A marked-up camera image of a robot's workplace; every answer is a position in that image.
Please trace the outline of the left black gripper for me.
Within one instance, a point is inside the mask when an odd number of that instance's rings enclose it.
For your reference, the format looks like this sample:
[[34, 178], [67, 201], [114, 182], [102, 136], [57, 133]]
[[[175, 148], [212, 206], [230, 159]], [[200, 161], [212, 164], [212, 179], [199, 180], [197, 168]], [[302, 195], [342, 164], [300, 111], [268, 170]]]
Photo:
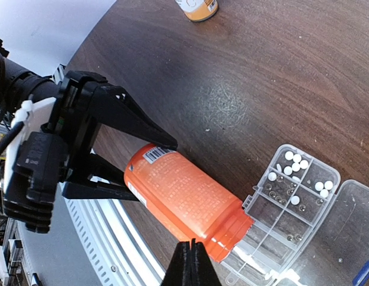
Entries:
[[123, 87], [103, 85], [107, 82], [98, 73], [71, 70], [58, 84], [57, 99], [43, 130], [67, 144], [60, 167], [64, 198], [138, 201], [125, 184], [124, 172], [90, 153], [99, 123], [163, 148], [178, 148], [178, 141], [153, 122]]

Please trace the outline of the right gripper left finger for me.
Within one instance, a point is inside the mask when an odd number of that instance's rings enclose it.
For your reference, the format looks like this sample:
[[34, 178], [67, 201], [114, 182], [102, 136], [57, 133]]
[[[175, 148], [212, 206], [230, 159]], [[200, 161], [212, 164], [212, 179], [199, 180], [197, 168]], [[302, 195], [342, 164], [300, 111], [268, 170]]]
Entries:
[[161, 286], [192, 285], [190, 242], [179, 242], [176, 245], [170, 264], [166, 270]]

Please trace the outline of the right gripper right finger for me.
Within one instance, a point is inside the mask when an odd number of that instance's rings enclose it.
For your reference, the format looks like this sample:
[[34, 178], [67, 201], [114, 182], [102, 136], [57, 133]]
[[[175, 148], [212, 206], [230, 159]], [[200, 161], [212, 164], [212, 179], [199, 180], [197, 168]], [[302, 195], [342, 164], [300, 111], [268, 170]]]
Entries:
[[191, 240], [191, 285], [217, 286], [221, 285], [217, 273], [210, 261], [202, 242]]

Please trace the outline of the orange pill bottle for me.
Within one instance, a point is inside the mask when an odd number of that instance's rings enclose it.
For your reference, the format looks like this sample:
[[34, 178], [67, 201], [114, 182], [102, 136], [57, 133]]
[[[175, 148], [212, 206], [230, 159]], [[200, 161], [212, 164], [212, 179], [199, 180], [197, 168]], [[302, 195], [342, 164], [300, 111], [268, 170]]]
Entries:
[[253, 226], [242, 201], [177, 151], [148, 144], [130, 159], [126, 186], [179, 241], [223, 261]]

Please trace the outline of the clear plastic pill organizer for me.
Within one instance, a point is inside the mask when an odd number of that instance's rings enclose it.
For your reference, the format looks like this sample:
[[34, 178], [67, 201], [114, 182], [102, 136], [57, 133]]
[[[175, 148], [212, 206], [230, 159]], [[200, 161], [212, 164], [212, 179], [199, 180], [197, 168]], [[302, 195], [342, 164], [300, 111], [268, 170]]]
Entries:
[[265, 178], [243, 203], [254, 224], [222, 262], [227, 285], [369, 285], [369, 187], [340, 183], [324, 203]]

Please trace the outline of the grey lid vitamin bottle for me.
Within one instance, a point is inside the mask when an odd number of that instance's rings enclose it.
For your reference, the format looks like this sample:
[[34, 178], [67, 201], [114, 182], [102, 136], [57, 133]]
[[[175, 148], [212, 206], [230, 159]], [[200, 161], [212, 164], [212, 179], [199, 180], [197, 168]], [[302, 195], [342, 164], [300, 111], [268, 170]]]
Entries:
[[185, 16], [194, 22], [211, 18], [218, 10], [217, 0], [176, 0]]

